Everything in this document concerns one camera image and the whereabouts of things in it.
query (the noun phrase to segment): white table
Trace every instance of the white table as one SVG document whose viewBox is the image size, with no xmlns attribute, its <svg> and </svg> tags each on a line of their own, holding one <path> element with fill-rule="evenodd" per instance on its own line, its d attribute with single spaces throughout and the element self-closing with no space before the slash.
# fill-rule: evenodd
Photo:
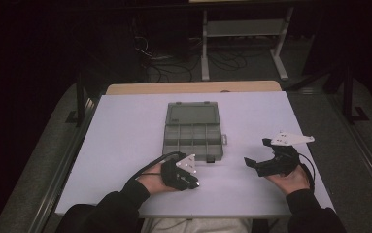
<svg viewBox="0 0 372 233">
<path fill-rule="evenodd" d="M 178 101 L 218 102 L 221 133 L 227 135 L 228 145 L 223 147 L 222 161 L 197 163 L 200 187 L 151 197 L 141 207 L 141 217 L 290 215 L 283 193 L 243 159 L 273 158 L 261 139 L 272 138 L 280 130 L 302 134 L 287 95 L 281 91 L 103 96 L 55 212 L 64 214 L 79 203 L 95 205 L 161 156 L 167 105 Z M 313 161 L 306 145 L 295 148 Z M 333 208 L 319 171 L 316 197 L 322 207 Z"/>
</svg>

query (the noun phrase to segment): person's right hand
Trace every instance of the person's right hand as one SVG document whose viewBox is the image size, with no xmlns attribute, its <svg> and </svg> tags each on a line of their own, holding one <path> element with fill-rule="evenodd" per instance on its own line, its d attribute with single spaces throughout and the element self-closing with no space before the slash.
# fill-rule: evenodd
<svg viewBox="0 0 372 233">
<path fill-rule="evenodd" d="M 298 165 L 289 175 L 272 175 L 265 177 L 274 183 L 285 195 L 300 189 L 310 189 L 306 172 Z"/>
</svg>

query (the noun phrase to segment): hand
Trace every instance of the hand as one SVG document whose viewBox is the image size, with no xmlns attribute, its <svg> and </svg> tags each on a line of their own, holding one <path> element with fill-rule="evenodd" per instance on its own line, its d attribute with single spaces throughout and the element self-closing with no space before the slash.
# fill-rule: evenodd
<svg viewBox="0 0 372 233">
<path fill-rule="evenodd" d="M 137 181 L 141 183 L 150 193 L 150 195 L 159 192 L 177 191 L 174 187 L 169 187 L 164 184 L 161 178 L 161 163 L 146 170 L 144 173 L 158 174 L 158 175 L 141 175 Z"/>
<path fill-rule="evenodd" d="M 310 189 L 306 172 L 298 165 L 288 176 L 272 175 L 265 177 L 274 183 L 285 195 L 300 189 Z"/>
</svg>

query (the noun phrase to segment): white pants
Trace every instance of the white pants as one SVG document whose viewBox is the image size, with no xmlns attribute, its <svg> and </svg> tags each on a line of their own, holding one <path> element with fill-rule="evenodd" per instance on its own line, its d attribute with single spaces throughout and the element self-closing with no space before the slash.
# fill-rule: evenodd
<svg viewBox="0 0 372 233">
<path fill-rule="evenodd" d="M 250 233 L 252 220 L 245 218 L 146 218 L 141 233 Z"/>
</svg>

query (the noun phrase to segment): gray plastic organizer box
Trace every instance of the gray plastic organizer box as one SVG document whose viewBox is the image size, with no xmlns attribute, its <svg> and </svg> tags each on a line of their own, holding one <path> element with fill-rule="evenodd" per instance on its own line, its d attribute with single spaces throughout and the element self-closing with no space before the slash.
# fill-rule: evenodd
<svg viewBox="0 0 372 233">
<path fill-rule="evenodd" d="M 195 160 L 208 163 L 222 159 L 217 102 L 168 104 L 163 154 L 172 151 L 195 154 Z"/>
</svg>

